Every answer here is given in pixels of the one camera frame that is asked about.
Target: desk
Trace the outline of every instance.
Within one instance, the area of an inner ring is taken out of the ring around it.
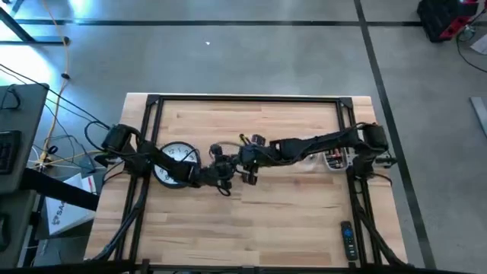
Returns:
[[[0,98],[3,98],[7,88],[0,87]],[[21,100],[20,107],[16,110],[0,110],[0,131],[21,131],[21,141],[13,170],[10,174],[0,175],[0,212],[10,217],[11,235],[8,248],[0,252],[0,268],[17,266],[36,192],[92,209],[97,207],[98,202],[98,196],[94,194],[26,168],[46,101],[47,89],[39,84],[16,84],[14,89]],[[7,96],[5,106],[12,105],[13,98]],[[35,255],[35,249],[32,248],[36,245],[34,233],[35,229],[30,234],[28,244],[31,248],[27,250],[24,262],[30,262]]]
[[[127,94],[120,122],[140,128],[147,98],[147,94]],[[353,97],[352,103],[357,122],[375,122],[369,97]],[[151,115],[146,137],[153,121]],[[309,138],[338,129],[336,108],[322,103],[165,100],[157,145],[188,142],[201,151],[206,165],[210,144],[238,142],[239,133],[273,140]],[[224,153],[232,152],[235,148],[224,147]],[[376,172],[386,174],[385,170]],[[237,177],[232,182],[232,196],[223,197],[208,186],[170,190],[152,177],[138,262],[348,266],[339,227],[341,221],[352,220],[344,173],[328,171],[323,159],[318,159],[262,168],[256,186],[243,184]],[[128,185],[129,176],[121,175],[103,187],[85,257],[98,254],[119,227]],[[406,260],[391,186],[374,178],[369,180],[369,190],[378,231],[397,256]],[[133,225],[123,258],[128,258],[132,232]],[[371,261],[370,246],[367,249]]]

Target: yellow cable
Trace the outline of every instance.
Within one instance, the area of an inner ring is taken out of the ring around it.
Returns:
[[[66,41],[64,40],[64,36],[62,35],[61,29],[59,28],[58,24],[56,23],[56,20],[54,19],[53,14],[49,10],[49,7],[47,6],[46,1],[45,0],[42,0],[42,3],[43,3],[44,8],[46,9],[47,13],[51,17],[51,20],[53,21],[54,26],[56,27],[56,31],[58,33],[58,36],[59,36],[59,38],[62,41],[62,46],[63,46],[63,48],[65,50],[65,70],[64,70],[64,73],[66,73],[68,75],[68,69],[69,69],[69,51],[68,51],[68,45],[66,45]],[[64,89],[66,88],[67,85],[68,85],[68,80],[65,79],[65,78],[63,78],[62,84],[61,84],[61,88],[59,89],[59,95],[62,94],[62,92],[64,91]],[[54,132],[54,128],[56,127],[56,118],[58,116],[59,100],[60,99],[61,99],[61,97],[58,96],[57,97],[57,100],[56,100],[56,109],[54,110],[53,122],[51,123],[51,128],[49,129],[49,132],[47,133],[46,141],[44,142],[44,146],[43,146],[43,150],[44,151],[43,151],[43,153],[40,156],[40,160],[41,161],[44,161],[46,159],[46,157],[47,157],[47,153],[45,151],[47,151],[47,148],[49,146],[49,139],[50,139],[51,135]]]
[[[92,153],[101,153],[101,151],[88,151],[86,152],[87,154],[92,154]],[[78,157],[81,157],[83,155],[86,155],[85,153],[80,153],[78,155],[75,155],[73,157],[69,157],[69,158],[64,158],[64,159],[59,159],[59,160],[55,160],[55,161],[52,161],[52,162],[49,162],[49,163],[44,163],[42,161],[35,161],[34,163],[36,164],[42,164],[43,166],[48,166],[48,165],[51,165],[51,164],[55,164],[55,163],[59,163],[59,162],[62,162],[62,161],[68,161],[68,160],[73,160],[75,158],[78,158]]]

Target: remote control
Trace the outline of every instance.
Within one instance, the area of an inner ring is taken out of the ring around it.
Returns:
[[[345,247],[345,255],[350,261],[357,260],[357,248],[355,247],[352,223],[350,221],[342,221],[340,225],[342,226],[342,237],[343,245]]]

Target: wire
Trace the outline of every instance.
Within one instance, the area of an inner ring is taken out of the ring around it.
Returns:
[[[50,107],[48,107],[46,104],[44,104],[44,106],[49,110],[49,112],[53,115],[54,117],[54,121],[58,123],[58,125],[61,127],[62,131],[66,134],[66,136],[70,136],[68,134],[68,132],[66,131],[66,128],[64,126],[62,126],[62,124],[59,122],[58,120],[58,117],[57,117],[57,114],[54,114],[53,110],[51,110]],[[44,139],[44,144],[49,144],[49,140],[51,139],[50,135]],[[71,149],[72,149],[72,156],[71,158],[73,158],[75,156],[75,146],[73,145],[73,142],[71,141],[71,138],[68,138],[69,140],[69,143],[71,144]]]
[[[33,153],[36,155],[37,160],[39,160],[40,159],[39,153],[37,152],[37,150],[35,149],[34,146],[32,146],[32,150],[33,150]]]
[[[29,160],[30,163],[38,163],[37,161],[32,161],[32,160]],[[50,167],[67,167],[67,168],[80,168],[80,167],[73,167],[73,166],[67,166],[67,165],[62,165],[62,164],[50,164],[49,165]],[[95,169],[105,169],[105,167],[96,167]]]
[[[33,146],[35,146],[36,148],[40,149],[41,151],[44,151],[39,145],[33,144]],[[39,162],[39,161],[33,161],[33,162],[34,163],[37,163],[37,164],[40,164],[40,165],[42,165],[42,166],[45,167],[45,166],[53,165],[53,164],[58,163],[60,161],[67,161],[68,163],[72,163],[75,166],[80,167],[80,168],[91,169],[91,170],[93,169],[92,167],[83,167],[83,166],[81,166],[79,164],[76,164],[74,161],[72,161],[72,159],[74,159],[74,158],[77,158],[77,157],[80,157],[80,156],[84,156],[85,153],[81,153],[79,155],[75,155],[73,158],[63,158],[63,157],[61,157],[59,155],[55,155],[53,153],[50,153],[49,155],[53,155],[53,156],[56,156],[57,158],[61,158],[61,159],[60,160],[57,160],[57,161],[52,161],[52,162],[49,162],[49,163],[43,163],[43,162]]]
[[[196,155],[199,154],[199,151],[197,148],[193,148],[190,152],[188,152],[186,154],[186,156],[184,156],[183,159],[181,159],[179,162],[182,163],[184,160],[186,160],[186,158],[188,158],[194,151],[196,151]]]
[[[377,176],[377,177],[380,177],[380,178],[384,178],[384,179],[386,179],[386,180],[388,180],[388,181],[389,181],[389,183],[390,183],[390,185],[391,185],[391,186],[393,185],[393,181],[392,181],[392,180],[391,180],[389,177],[387,177],[387,176],[385,176],[385,175],[382,175],[382,174],[376,174],[376,173],[374,173],[374,172],[372,173],[372,175]]]
[[[11,77],[13,77],[13,78],[17,79],[19,82],[22,82],[22,83],[24,83],[24,84],[27,84],[25,81],[22,81],[22,80],[21,80],[19,77],[17,77],[16,75],[13,75],[13,74],[11,74],[11,73],[9,73],[9,72],[6,72],[5,70],[3,70],[3,69],[1,69],[1,68],[0,68],[0,71],[2,71],[3,73],[5,73],[6,75],[10,75]]]
[[[231,196],[231,192],[230,190],[226,190],[220,186],[216,186],[216,189],[219,191],[219,193],[225,197],[230,197]]]
[[[42,0],[43,7],[51,17],[51,20],[54,23],[54,27],[56,27],[56,32],[58,33],[59,38],[62,41],[62,47],[64,48],[65,52],[65,68],[64,68],[64,73],[68,75],[68,70],[69,70],[69,51],[68,51],[68,45],[66,44],[66,41],[64,39],[64,35],[62,35],[61,28],[59,25],[56,23],[56,20],[54,19],[53,14],[51,13],[51,10],[49,9],[49,6],[46,3],[46,0]]]
[[[46,1],[45,0],[42,0],[42,3],[43,3],[43,7],[46,9],[47,13],[49,14],[49,16],[51,17],[51,19],[53,20],[54,26],[56,27],[56,31],[57,31],[57,33],[59,35],[59,38],[62,41],[62,45],[63,45],[63,48],[65,50],[65,68],[64,68],[64,74],[68,75],[68,68],[69,68],[69,51],[68,51],[68,46],[66,45],[66,41],[64,40],[64,36],[61,34],[61,29],[59,28],[58,24],[56,23],[56,20],[54,20],[53,14],[51,14],[51,11],[49,10],[49,7],[47,6]],[[61,88],[59,89],[59,95],[62,94],[62,92],[65,90],[66,86],[68,85],[68,77],[69,76],[64,77],[63,75],[62,75]],[[46,150],[47,147],[49,146],[49,137],[53,134],[54,129],[56,127],[56,120],[57,120],[56,117],[58,116],[58,112],[59,112],[59,100],[60,100],[60,98],[58,97],[57,100],[56,100],[56,108],[54,109],[54,112],[53,112],[54,120],[51,123],[51,128],[49,129],[49,132],[47,133],[47,137],[48,138],[44,142],[44,150]]]
[[[115,176],[118,176],[118,175],[120,175],[120,174],[122,174],[122,173],[124,172],[124,170],[122,170],[122,171],[120,171],[120,172],[118,172],[118,173],[115,173],[115,174],[112,174],[112,175],[108,176],[108,178],[105,178],[105,176],[106,176],[108,173],[110,173],[110,172],[111,172],[112,170],[114,170],[116,167],[120,166],[120,165],[121,165],[123,162],[124,162],[124,161],[121,161],[121,162],[119,162],[119,163],[115,164],[115,165],[114,165],[114,166],[112,166],[112,167],[111,167],[109,170],[107,170],[107,172],[105,172],[105,174],[103,175],[103,179],[101,180],[101,186],[104,186],[104,185],[105,185],[105,183],[106,183],[108,180],[110,180],[110,179],[114,178]]]
[[[80,143],[80,142],[79,142],[79,141],[76,139],[76,137],[74,137],[73,135],[60,135],[60,136],[49,137],[49,138],[50,138],[51,140],[53,140],[53,139],[62,139],[62,138],[68,138],[70,141],[71,141],[71,139],[75,140],[76,144],[78,144],[78,145],[81,147],[81,149],[83,150],[84,155],[85,155],[86,157],[88,157],[88,159],[90,160],[91,166],[92,166],[92,167],[96,167],[96,164],[95,164],[95,162],[93,161],[93,158],[91,158],[91,157],[89,156],[89,154],[88,154],[88,152],[86,151],[86,149],[84,148],[84,146],[83,146],[83,145],[82,145],[82,144],[81,144],[81,143]]]
[[[35,80],[33,80],[32,78],[28,78],[27,76],[22,75],[21,73],[18,73],[18,72],[16,72],[15,70],[10,69],[9,67],[7,67],[7,66],[5,66],[5,65],[3,65],[3,64],[0,64],[0,67],[2,67],[2,68],[4,68],[4,69],[7,69],[8,71],[15,73],[16,75],[20,75],[21,77],[26,78],[27,80],[32,81],[32,82],[33,82],[33,83],[35,83],[35,84],[38,84],[39,86],[41,86],[41,87],[43,87],[43,88],[47,89],[48,91],[51,91],[51,92],[52,92],[52,93],[54,93],[54,94],[55,94],[57,97],[59,97],[59,98],[63,99],[63,100],[66,102],[66,103],[68,103],[68,104],[72,105],[73,107],[75,107],[75,108],[77,108],[78,110],[82,111],[83,113],[87,114],[89,117],[91,117],[91,118],[95,119],[96,121],[98,121],[98,122],[99,122],[101,125],[103,125],[105,128],[109,129],[109,126],[108,126],[107,124],[105,124],[105,123],[101,122],[101,121],[100,121],[100,120],[99,120],[97,117],[93,116],[93,115],[92,115],[91,113],[89,113],[88,111],[83,110],[83,109],[82,109],[82,108],[80,108],[80,107],[79,107],[77,104],[75,104],[75,103],[71,102],[70,100],[68,100],[68,99],[64,98],[63,96],[61,96],[61,94],[59,94],[59,93],[57,93],[57,92],[53,91],[51,88],[48,88],[47,86],[45,86],[45,85],[43,85],[43,84],[39,83],[38,81],[35,81]]]
[[[482,11],[479,14],[477,14],[477,16],[475,16],[475,18],[473,18],[469,22],[469,25],[472,26],[473,23],[475,23],[479,18],[481,18],[485,14],[486,11],[487,11],[487,6],[484,9],[482,9]]]
[[[88,151],[87,153],[88,154],[91,154],[91,153],[95,153],[95,152],[98,152],[100,153],[100,151]],[[36,163],[38,164],[43,164],[44,166],[50,166],[51,164],[55,164],[55,163],[59,163],[59,162],[62,162],[62,161],[67,161],[68,159],[75,159],[75,158],[78,158],[78,157],[81,157],[81,156],[85,156],[85,153],[80,153],[78,155],[75,155],[73,158],[63,158],[63,159],[60,159],[60,160],[55,160],[55,161],[52,161],[52,162],[49,162],[49,163],[43,163],[43,162],[39,162],[37,161]]]
[[[7,90],[3,94],[2,102],[0,103],[0,110],[16,110],[21,106],[21,98],[18,96],[17,92],[14,89],[15,84],[11,84],[8,86]],[[5,103],[5,99],[7,99],[7,94],[12,94],[15,98],[15,102],[17,103],[14,107],[3,107]]]
[[[457,51],[458,51],[458,54],[460,55],[460,57],[462,57],[463,61],[465,61],[468,65],[470,65],[471,67],[475,68],[475,69],[478,69],[480,70],[481,72],[485,72],[487,73],[487,70],[486,69],[483,69],[483,68],[480,68],[474,64],[472,64],[469,60],[467,60],[465,58],[465,56],[463,56],[462,54],[462,51],[460,50],[460,44],[459,44],[459,41],[460,41],[460,36],[457,35],[457,38],[456,38],[456,41],[457,41]]]
[[[94,147],[94,148],[96,148],[96,149],[97,149],[97,150],[99,150],[99,151],[105,151],[105,150],[104,150],[104,149],[102,149],[101,147],[99,147],[99,146],[95,145],[95,144],[94,144],[94,142],[93,142],[93,141],[91,141],[90,136],[88,136],[88,128],[89,128],[89,127],[90,127],[92,124],[96,124],[96,123],[98,123],[98,121],[91,121],[91,122],[89,122],[89,123],[88,123],[88,124],[87,124],[87,125],[84,127],[84,137],[85,137],[85,138],[88,140],[88,142],[89,142],[91,145],[93,145],[93,147]]]
[[[53,101],[53,100],[51,100],[51,99],[49,99],[49,98],[46,98],[46,100],[48,100],[49,102],[51,102],[51,103],[53,103],[53,104],[56,104],[56,102],[55,102],[55,101]],[[90,120],[90,119],[88,119],[87,117],[82,116],[82,115],[80,115],[80,114],[77,114],[76,112],[74,112],[74,111],[70,110],[70,109],[69,109],[69,108],[67,108],[67,107],[64,107],[64,106],[63,106],[63,105],[61,105],[61,104],[58,104],[58,106],[59,106],[59,107],[61,107],[61,108],[62,108],[62,109],[64,109],[64,110],[66,110],[66,111],[68,111],[68,112],[70,112],[70,113],[72,113],[72,114],[74,114],[74,115],[76,115],[76,116],[78,116],[78,117],[82,118],[82,119],[87,120],[88,122],[91,122],[91,120]]]
[[[236,146],[238,148],[241,148],[242,147],[242,145],[239,144],[239,143],[236,143],[236,142],[226,142],[226,141],[217,142],[216,145],[233,145],[233,146]]]

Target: black cable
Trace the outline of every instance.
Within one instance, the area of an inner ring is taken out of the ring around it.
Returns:
[[[373,238],[377,242],[379,250],[382,251],[382,254],[386,258],[387,262],[391,266],[411,266],[399,259],[396,254],[390,249],[386,241],[382,238],[382,236],[380,236],[379,231],[377,231],[371,220],[365,214],[365,210],[361,207],[357,197],[353,199],[352,206],[355,207],[358,218],[361,220],[362,224],[364,224],[365,228],[367,228],[367,231],[371,238]]]
[[[105,185],[105,183],[106,183],[106,182],[108,182],[110,179],[113,179],[114,177],[117,177],[117,176],[119,176],[120,174],[123,174],[124,172],[125,172],[125,171],[124,171],[124,170],[122,170],[122,171],[120,171],[120,172],[117,172],[117,173],[115,173],[115,174],[113,174],[113,175],[108,176],[108,178],[107,178],[107,179],[103,179],[103,182],[102,182],[103,184],[102,184],[102,186],[104,186],[104,185]]]
[[[88,136],[88,128],[92,125],[92,124],[96,124],[96,123],[101,123],[103,124],[102,122],[99,122],[99,121],[91,121],[89,122],[85,127],[84,127],[84,137],[88,140],[88,142],[93,145],[94,148],[96,148],[97,150],[99,151],[105,151],[105,149],[102,149],[101,147],[97,146],[94,144],[93,141],[91,141],[90,139],[90,136]]]
[[[122,171],[120,171],[120,172],[118,172],[118,173],[115,173],[115,174],[112,174],[112,175],[108,176],[108,178],[105,178],[105,176],[106,176],[108,173],[110,173],[110,172],[111,172],[112,170],[114,170],[116,167],[120,166],[122,163],[123,163],[123,161],[121,161],[121,162],[119,162],[119,163],[117,163],[117,164],[113,165],[113,166],[112,166],[112,167],[111,167],[109,170],[107,170],[107,172],[105,172],[105,174],[103,175],[103,179],[101,180],[101,186],[104,186],[104,185],[105,185],[105,183],[106,183],[108,180],[110,180],[110,179],[112,179],[112,178],[114,178],[114,177],[116,177],[116,176],[118,176],[118,175],[120,175],[120,174],[122,174],[122,173],[124,172],[124,170],[122,170]]]
[[[144,201],[146,198],[146,191],[141,190],[141,193],[137,199],[137,202],[132,208],[132,211],[127,215],[126,220],[120,225],[118,231],[115,233],[115,235],[112,237],[112,240],[103,248],[103,250],[96,255],[93,260],[108,260],[110,256],[112,255],[113,251],[116,248],[116,245],[118,244],[120,238],[127,232],[129,229],[130,225],[134,222],[134,220],[137,218],[137,216],[140,214],[142,211],[142,207],[144,205]]]
[[[34,83],[38,84],[39,86],[41,86],[41,87],[43,87],[43,88],[45,88],[45,89],[47,89],[47,90],[51,91],[51,92],[52,92],[52,93],[54,93],[54,94],[55,94],[57,97],[59,97],[59,98],[63,99],[63,100],[64,100],[64,101],[66,101],[68,104],[71,104],[73,107],[76,107],[77,109],[79,109],[79,110],[80,110],[80,111],[82,111],[83,113],[85,113],[85,114],[87,114],[88,116],[90,116],[91,118],[95,119],[96,121],[98,121],[98,122],[99,122],[101,125],[105,126],[106,128],[109,128],[109,126],[108,126],[107,124],[105,124],[105,123],[101,122],[101,121],[100,121],[100,120],[99,120],[97,117],[95,117],[95,116],[91,115],[91,114],[90,114],[88,111],[83,110],[83,109],[82,109],[82,108],[80,108],[80,107],[79,107],[77,104],[72,103],[70,100],[68,100],[68,99],[64,98],[64,97],[63,97],[63,96],[61,96],[59,93],[57,93],[57,92],[53,91],[51,88],[48,88],[48,87],[46,87],[45,85],[43,85],[43,84],[39,83],[38,81],[35,81],[35,80],[33,80],[32,78],[28,78],[27,76],[22,75],[21,73],[18,73],[18,72],[16,72],[15,70],[10,69],[10,68],[8,68],[8,67],[6,67],[6,66],[5,66],[5,65],[3,65],[3,64],[0,64],[0,66],[1,66],[2,68],[4,68],[4,69],[7,69],[7,70],[8,70],[8,71],[10,71],[10,72],[15,73],[16,75],[20,75],[21,77],[26,78],[27,80],[32,81],[32,82],[34,82]]]
[[[389,177],[387,177],[387,176],[385,176],[385,175],[382,175],[382,174],[376,174],[375,172],[373,172],[373,173],[372,173],[372,175],[377,176],[377,177],[380,177],[380,178],[384,178],[384,179],[386,179],[386,180],[388,180],[388,181],[389,181],[389,183],[390,183],[390,185],[391,185],[391,186],[393,185],[393,181],[392,181],[392,180],[391,180]]]
[[[1,72],[3,72],[3,73],[5,73],[6,75],[10,75],[11,77],[13,77],[13,78],[15,78],[15,79],[19,80],[20,82],[22,82],[22,83],[24,83],[24,84],[27,84],[25,81],[23,81],[22,79],[20,79],[20,78],[19,78],[19,77],[17,77],[16,75],[13,75],[13,74],[11,74],[11,73],[9,73],[9,72],[6,72],[5,70],[3,70],[3,69],[1,69],[1,68],[0,68],[0,71],[1,71]]]
[[[41,151],[43,151],[43,152],[48,153],[48,151],[43,150],[43,149],[42,149],[42,148],[41,148],[39,145],[36,145],[36,144],[32,144],[32,145],[33,145],[33,146],[35,146],[36,148],[38,148],[39,150],[41,150]],[[75,163],[74,161],[72,161],[72,160],[68,160],[68,159],[66,159],[66,158],[63,158],[63,157],[61,157],[61,156],[59,156],[59,155],[56,155],[56,154],[53,154],[53,153],[48,153],[48,155],[56,156],[56,157],[57,157],[57,158],[59,158],[60,160],[67,161],[68,163],[72,163],[73,165],[75,165],[75,166],[77,166],[77,167],[79,167],[79,168],[85,168],[85,169],[88,169],[88,170],[90,170],[90,169],[91,169],[91,167],[83,167],[83,166],[81,166],[81,165],[79,165],[79,164],[76,164],[76,163]]]
[[[469,25],[472,26],[473,23],[475,23],[480,17],[482,17],[485,12],[487,11],[487,7],[485,7],[479,14],[477,14],[477,16],[475,16],[475,18],[473,18],[470,22],[469,22]]]
[[[481,72],[485,72],[487,73],[487,70],[486,69],[483,69],[483,68],[480,68],[474,64],[472,64],[469,60],[467,60],[465,58],[465,56],[463,56],[462,54],[462,51],[460,50],[460,44],[459,44],[459,41],[460,41],[460,36],[457,35],[457,38],[455,39],[457,41],[457,51],[458,51],[458,54],[460,55],[460,57],[462,57],[463,61],[465,61],[468,65],[470,65],[471,67],[475,68],[475,69],[478,69],[480,70]]]
[[[76,113],[76,112],[74,112],[74,111],[70,110],[69,108],[64,107],[63,105],[56,103],[54,100],[51,100],[51,99],[49,99],[49,98],[46,98],[46,100],[48,100],[49,102],[51,102],[51,103],[53,103],[53,104],[55,104],[55,105],[58,105],[58,107],[61,107],[62,109],[66,110],[66,111],[68,111],[68,112],[70,112],[70,113],[72,113],[72,114],[74,114],[74,115],[76,115],[76,116],[78,116],[78,117],[80,117],[80,118],[82,118],[82,119],[87,120],[88,122],[91,122],[91,120],[90,120],[90,119],[88,119],[87,117],[82,116],[82,115],[80,115],[80,114],[78,114],[78,113]]]
[[[61,127],[62,131],[66,134],[66,135],[69,135],[68,134],[68,131],[66,131],[65,127],[59,122],[58,120],[58,117],[57,115],[54,114],[53,110],[51,110],[50,107],[48,107],[46,104],[44,104],[44,106],[47,108],[47,110],[53,115],[54,117],[54,120],[56,121],[56,123],[58,123],[58,125]],[[71,138],[68,138],[69,140],[69,144],[71,144],[71,150],[72,150],[72,156],[71,156],[71,162],[73,162],[73,158],[75,157],[75,146],[73,145],[73,142],[71,141]]]
[[[89,173],[95,172],[96,171],[96,164],[94,163],[93,158],[88,154],[88,152],[86,151],[86,148],[84,148],[84,145],[82,145],[76,139],[76,137],[74,137],[73,135],[58,135],[58,136],[53,136],[53,137],[47,137],[47,138],[44,139],[44,142],[46,142],[47,139],[53,140],[53,139],[63,139],[63,138],[68,138],[68,139],[75,140],[76,144],[78,144],[81,147],[81,149],[83,150],[84,156],[88,157],[88,159],[90,160],[91,166],[93,167],[93,168],[91,168],[91,171]]]
[[[16,110],[21,106],[21,98],[18,96],[17,92],[14,88],[15,84],[11,84],[8,86],[7,90],[3,94],[2,102],[0,103],[0,110]],[[12,94],[15,98],[15,102],[17,103],[14,107],[3,107],[5,103],[5,99],[7,99],[7,94]]]
[[[179,160],[179,163],[182,163],[184,160],[186,160],[186,158],[188,158],[194,151],[196,151],[196,154],[199,153],[197,148],[193,148],[190,152],[186,154],[186,156],[184,156],[183,159]]]
[[[230,190],[226,190],[220,186],[216,186],[216,189],[219,191],[219,193],[225,197],[230,197],[231,196],[231,192]]]

